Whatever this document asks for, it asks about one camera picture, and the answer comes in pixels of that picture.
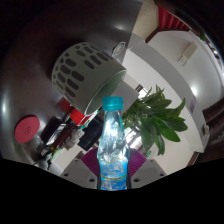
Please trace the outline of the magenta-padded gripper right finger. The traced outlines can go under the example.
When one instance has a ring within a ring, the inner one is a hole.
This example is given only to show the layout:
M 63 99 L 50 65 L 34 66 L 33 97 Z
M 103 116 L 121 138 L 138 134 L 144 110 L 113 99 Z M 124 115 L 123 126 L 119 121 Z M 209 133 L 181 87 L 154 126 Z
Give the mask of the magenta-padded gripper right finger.
M 165 171 L 154 159 L 147 159 L 138 150 L 130 150 L 129 186 L 136 189 L 166 176 Z

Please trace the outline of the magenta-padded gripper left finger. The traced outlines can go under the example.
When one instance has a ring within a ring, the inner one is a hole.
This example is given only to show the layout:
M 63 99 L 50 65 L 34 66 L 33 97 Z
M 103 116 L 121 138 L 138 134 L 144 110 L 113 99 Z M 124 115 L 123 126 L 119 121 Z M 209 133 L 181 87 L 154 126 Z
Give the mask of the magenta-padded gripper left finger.
M 97 149 L 91 149 L 81 158 L 73 159 L 64 169 L 61 177 L 78 186 L 97 189 L 99 177 Z

